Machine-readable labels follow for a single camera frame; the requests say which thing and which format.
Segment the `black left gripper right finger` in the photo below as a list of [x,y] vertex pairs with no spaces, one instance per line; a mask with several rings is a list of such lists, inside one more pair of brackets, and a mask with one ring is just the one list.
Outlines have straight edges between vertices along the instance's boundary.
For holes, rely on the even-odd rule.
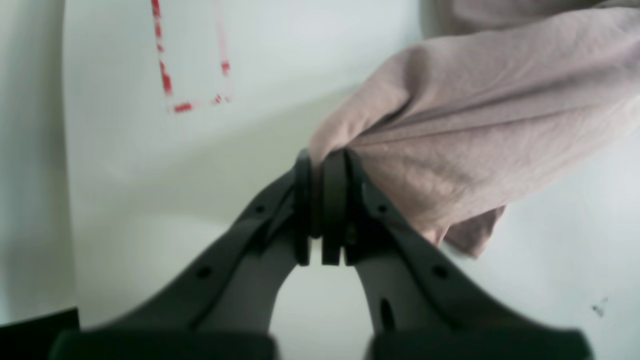
[[409,225],[359,158],[322,164],[322,263],[355,268],[374,338],[368,360],[590,360],[577,329],[501,303]]

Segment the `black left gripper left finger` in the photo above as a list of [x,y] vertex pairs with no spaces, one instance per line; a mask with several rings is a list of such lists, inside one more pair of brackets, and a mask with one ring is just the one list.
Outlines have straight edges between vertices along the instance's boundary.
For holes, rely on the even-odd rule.
[[119,319],[65,332],[52,360],[279,360],[269,335],[281,285],[310,260],[311,161],[270,183],[169,285]]

